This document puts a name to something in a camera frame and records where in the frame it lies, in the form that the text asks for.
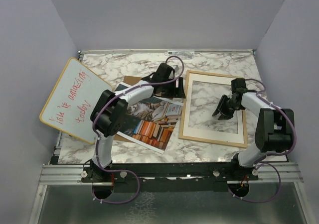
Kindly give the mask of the clear acrylic frame sheet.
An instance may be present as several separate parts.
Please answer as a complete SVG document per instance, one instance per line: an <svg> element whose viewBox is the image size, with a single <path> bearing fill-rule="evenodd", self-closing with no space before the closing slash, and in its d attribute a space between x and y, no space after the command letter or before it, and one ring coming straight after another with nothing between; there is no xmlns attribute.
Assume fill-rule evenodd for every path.
<svg viewBox="0 0 319 224"><path fill-rule="evenodd" d="M230 95L229 85L193 81L189 124L191 128L226 133L238 133L237 117L230 120L218 120L212 116L223 95Z"/></svg>

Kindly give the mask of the light wooden picture frame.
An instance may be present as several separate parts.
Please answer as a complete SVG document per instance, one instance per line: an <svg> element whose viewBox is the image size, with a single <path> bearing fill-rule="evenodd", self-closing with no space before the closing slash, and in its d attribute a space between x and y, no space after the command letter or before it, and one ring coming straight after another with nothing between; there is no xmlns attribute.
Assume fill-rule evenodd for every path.
<svg viewBox="0 0 319 224"><path fill-rule="evenodd" d="M248 147L248 135L246 125L246 112L240 111L237 114L237 133L227 133L221 131L210 131L189 127L191 91L194 81L205 82L219 85L231 85L231 80L236 76L208 73L201 71L188 70L185 81L186 98L183 101L183 110L180 119L179 138L191 141L206 142L211 144L232 146L238 148Z"/></svg>

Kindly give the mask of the white mat passe-partout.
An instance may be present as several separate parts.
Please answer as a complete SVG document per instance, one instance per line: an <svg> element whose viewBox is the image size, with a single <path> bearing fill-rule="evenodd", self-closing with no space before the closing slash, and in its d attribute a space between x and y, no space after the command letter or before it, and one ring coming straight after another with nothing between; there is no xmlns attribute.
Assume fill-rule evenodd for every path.
<svg viewBox="0 0 319 224"><path fill-rule="evenodd" d="M179 138L240 148L248 146L245 111L236 111L229 120L212 115L222 95L231 94L231 81L236 78L187 71Z"/></svg>

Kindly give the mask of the cat and books photo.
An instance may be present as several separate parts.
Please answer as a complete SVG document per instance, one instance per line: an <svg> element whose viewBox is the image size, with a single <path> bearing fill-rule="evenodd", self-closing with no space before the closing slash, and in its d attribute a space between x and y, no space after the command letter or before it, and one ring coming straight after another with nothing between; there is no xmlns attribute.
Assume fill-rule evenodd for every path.
<svg viewBox="0 0 319 224"><path fill-rule="evenodd" d="M151 97L141 100L128 107L117 136L163 154L182 108L180 99Z"/></svg>

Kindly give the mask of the brown frame backing board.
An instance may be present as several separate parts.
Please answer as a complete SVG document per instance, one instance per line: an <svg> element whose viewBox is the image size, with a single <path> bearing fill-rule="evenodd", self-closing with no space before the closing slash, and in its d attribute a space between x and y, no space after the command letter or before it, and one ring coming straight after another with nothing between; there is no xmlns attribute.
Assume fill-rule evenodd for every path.
<svg viewBox="0 0 319 224"><path fill-rule="evenodd" d="M124 76L124 79L123 79L123 83L127 84L127 85L130 85L130 86L133 86L135 84L137 84L139 81L141 80L141 77L135 77L135 76ZM132 142L122 136L119 135L120 133L118 132L115 137L114 137L114 140L117 140L117 141L122 141L122 142Z"/></svg>

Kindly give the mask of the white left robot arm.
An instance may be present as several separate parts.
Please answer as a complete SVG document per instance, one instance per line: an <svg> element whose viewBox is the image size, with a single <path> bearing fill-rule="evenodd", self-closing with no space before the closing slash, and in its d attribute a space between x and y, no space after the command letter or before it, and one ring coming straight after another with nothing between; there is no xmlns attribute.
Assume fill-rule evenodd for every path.
<svg viewBox="0 0 319 224"><path fill-rule="evenodd" d="M124 124L127 108L157 94L167 99L185 98L183 72L184 65L180 74L175 76L174 68L165 62L161 63L154 73L143 77L131 87L117 92L102 92L90 117L92 129L96 134L90 168L98 181L106 181L111 173L124 171L111 170L109 166L112 164L114 136Z"/></svg>

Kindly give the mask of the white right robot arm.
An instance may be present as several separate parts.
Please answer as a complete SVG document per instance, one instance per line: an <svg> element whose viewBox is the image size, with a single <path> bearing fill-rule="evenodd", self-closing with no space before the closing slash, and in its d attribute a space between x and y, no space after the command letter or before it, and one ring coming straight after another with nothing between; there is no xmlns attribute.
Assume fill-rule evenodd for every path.
<svg viewBox="0 0 319 224"><path fill-rule="evenodd" d="M249 110L257 118L255 144L234 156L237 163L229 167L229 174L240 180L247 168L269 156L286 156L297 142L294 112L274 105L261 96L265 90L250 90L246 82L250 79L236 78L231 81L231 95L223 95L213 116L219 120L233 118L236 111Z"/></svg>

